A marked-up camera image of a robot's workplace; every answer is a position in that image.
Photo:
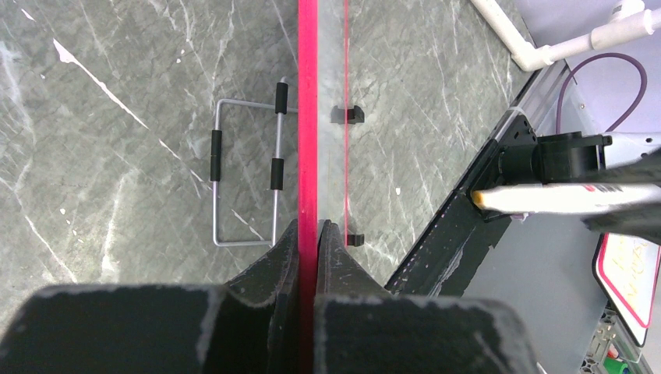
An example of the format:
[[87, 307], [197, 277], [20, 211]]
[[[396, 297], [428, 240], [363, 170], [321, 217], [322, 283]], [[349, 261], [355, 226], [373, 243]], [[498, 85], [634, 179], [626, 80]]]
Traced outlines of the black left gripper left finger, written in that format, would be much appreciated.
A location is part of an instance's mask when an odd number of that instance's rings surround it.
[[61, 284], [1, 341], [4, 373], [295, 373], [298, 224], [224, 284]]

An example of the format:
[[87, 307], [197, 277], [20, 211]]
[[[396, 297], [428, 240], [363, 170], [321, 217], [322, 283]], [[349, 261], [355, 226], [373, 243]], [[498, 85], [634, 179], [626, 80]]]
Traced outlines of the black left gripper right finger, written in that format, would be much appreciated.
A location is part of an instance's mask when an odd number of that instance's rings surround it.
[[537, 373], [525, 325], [502, 302], [393, 295], [324, 221], [314, 302], [316, 373]]

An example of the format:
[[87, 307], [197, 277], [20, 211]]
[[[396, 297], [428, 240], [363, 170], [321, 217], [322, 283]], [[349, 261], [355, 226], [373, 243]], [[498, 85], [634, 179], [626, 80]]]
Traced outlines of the white marker pen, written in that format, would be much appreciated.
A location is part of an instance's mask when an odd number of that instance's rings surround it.
[[499, 186], [471, 192], [482, 210], [501, 213], [606, 213], [660, 201], [654, 184], [549, 184]]

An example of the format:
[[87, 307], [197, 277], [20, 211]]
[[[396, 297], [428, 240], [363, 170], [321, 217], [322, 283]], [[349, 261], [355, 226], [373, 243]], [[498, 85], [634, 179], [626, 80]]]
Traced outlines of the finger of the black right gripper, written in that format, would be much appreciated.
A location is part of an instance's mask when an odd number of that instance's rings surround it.
[[583, 217], [583, 224], [599, 233], [629, 235], [660, 245], [660, 203], [633, 206]]
[[639, 161], [615, 168], [594, 171], [568, 182], [552, 184], [651, 184], [660, 186], [660, 152], [648, 153]]

